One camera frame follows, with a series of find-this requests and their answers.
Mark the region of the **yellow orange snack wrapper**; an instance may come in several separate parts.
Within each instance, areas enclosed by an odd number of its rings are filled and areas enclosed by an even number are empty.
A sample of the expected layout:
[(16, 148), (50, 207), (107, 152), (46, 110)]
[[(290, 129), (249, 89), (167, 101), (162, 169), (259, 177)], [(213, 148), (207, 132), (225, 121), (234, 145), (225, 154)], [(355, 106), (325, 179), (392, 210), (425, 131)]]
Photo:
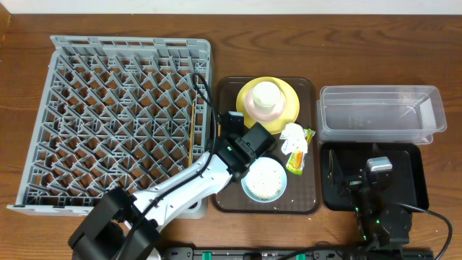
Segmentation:
[[(308, 148), (310, 146), (312, 138), (315, 136), (315, 131), (313, 131), (312, 129), (303, 129), (303, 131), (305, 134), (306, 148)], [(286, 163), (286, 169), (291, 173), (301, 176), (305, 165), (305, 155), (307, 153), (308, 152), (306, 152), (303, 147), (297, 148), (290, 155)]]

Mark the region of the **white napkin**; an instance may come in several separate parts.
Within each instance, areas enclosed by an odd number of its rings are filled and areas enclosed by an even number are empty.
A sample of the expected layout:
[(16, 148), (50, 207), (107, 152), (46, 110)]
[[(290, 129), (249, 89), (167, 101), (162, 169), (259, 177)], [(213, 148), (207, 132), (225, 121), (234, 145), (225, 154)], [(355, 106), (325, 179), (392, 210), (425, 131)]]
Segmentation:
[(282, 153), (288, 155), (296, 151), (301, 151), (306, 154), (308, 152), (307, 136), (307, 129), (304, 129), (297, 123), (288, 123), (279, 137), (284, 141), (281, 147)]

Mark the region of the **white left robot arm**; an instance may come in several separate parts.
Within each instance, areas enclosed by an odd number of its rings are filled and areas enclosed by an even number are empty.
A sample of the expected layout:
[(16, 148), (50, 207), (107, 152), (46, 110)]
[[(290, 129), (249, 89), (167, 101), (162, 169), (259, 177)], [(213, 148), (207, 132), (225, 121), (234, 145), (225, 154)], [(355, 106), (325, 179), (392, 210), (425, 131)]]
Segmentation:
[(73, 259), (159, 259), (161, 230), (206, 197), (239, 181), (249, 167), (276, 146), (260, 123), (243, 129), (243, 115), (219, 117), (209, 150), (185, 170), (151, 188), (128, 194), (121, 187), (107, 192), (69, 238)]

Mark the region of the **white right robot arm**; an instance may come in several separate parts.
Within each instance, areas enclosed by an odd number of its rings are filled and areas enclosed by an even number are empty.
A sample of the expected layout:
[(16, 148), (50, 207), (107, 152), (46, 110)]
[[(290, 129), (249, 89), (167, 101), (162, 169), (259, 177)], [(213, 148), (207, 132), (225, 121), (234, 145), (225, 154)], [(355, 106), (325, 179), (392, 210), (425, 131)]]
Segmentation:
[(338, 187), (339, 196), (352, 199), (365, 240), (363, 250), (396, 250), (409, 243), (411, 213), (387, 202), (383, 195), (393, 183), (393, 166), (388, 157), (370, 158), (364, 168), (347, 175), (336, 153), (330, 150), (328, 177)]

